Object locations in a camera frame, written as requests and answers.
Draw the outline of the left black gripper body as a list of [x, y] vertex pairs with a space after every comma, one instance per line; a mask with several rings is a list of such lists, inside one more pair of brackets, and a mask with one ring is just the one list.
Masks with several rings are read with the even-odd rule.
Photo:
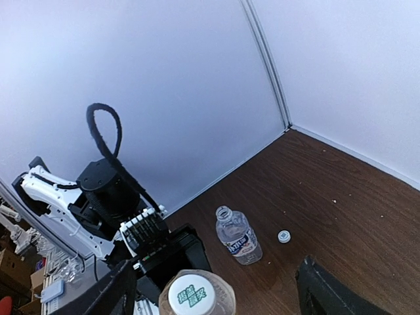
[[109, 267], [130, 260], [136, 272], [139, 289], [163, 289], [184, 269], [207, 269], [207, 255], [203, 242], [190, 224], [184, 224], [161, 242], [161, 247], [150, 256], [132, 257], [123, 239], [114, 242], [114, 249], [106, 256]]

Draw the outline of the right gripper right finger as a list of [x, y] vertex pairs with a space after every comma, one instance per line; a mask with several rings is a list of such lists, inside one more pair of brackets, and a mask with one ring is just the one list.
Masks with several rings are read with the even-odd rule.
[[299, 265], [295, 279], [301, 314], [388, 313], [355, 294], [309, 255]]

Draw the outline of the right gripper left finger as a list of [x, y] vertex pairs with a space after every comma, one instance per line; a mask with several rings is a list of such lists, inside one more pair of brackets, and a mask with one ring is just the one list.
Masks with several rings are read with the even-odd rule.
[[137, 276], [130, 260], [121, 261], [86, 292], [54, 311], [54, 314], [132, 314]]

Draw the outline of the white tea bottle cap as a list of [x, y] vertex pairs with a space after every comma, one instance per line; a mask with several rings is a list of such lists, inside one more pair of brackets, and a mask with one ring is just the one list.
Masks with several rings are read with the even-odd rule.
[[215, 308], [216, 300], [211, 282], [197, 274], [177, 278], [168, 291], [169, 305], [178, 315], [210, 314]]

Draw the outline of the white water bottle cap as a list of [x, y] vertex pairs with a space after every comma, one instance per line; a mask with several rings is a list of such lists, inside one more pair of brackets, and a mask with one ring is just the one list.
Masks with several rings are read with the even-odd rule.
[[280, 243], [288, 243], [291, 241], [291, 234], [288, 230], [281, 230], [278, 232], [278, 241]]

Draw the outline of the clear water bottle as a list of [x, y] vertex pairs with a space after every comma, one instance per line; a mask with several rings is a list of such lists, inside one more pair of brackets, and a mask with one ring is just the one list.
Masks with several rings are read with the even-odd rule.
[[250, 265], [262, 259], [263, 251], [255, 231], [241, 211], [223, 205], [215, 214], [220, 242], [241, 265]]

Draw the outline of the amber tea bottle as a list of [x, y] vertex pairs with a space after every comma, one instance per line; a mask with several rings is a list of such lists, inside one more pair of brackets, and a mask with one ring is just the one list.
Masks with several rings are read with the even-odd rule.
[[233, 288], [220, 276], [206, 270], [181, 270], [164, 288], [159, 296], [158, 308], [160, 314], [175, 314], [169, 305], [168, 291], [171, 284], [179, 277], [187, 274], [203, 276], [211, 282], [216, 293], [216, 305], [210, 314], [235, 314], [236, 297]]

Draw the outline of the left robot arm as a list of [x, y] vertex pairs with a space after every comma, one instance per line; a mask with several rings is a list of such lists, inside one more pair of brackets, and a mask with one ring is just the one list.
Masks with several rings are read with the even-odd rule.
[[42, 229], [110, 268], [130, 260], [140, 284], [161, 289], [180, 270], [211, 269], [192, 226], [171, 230], [165, 207], [132, 188], [106, 159], [68, 181], [36, 157], [12, 187]]

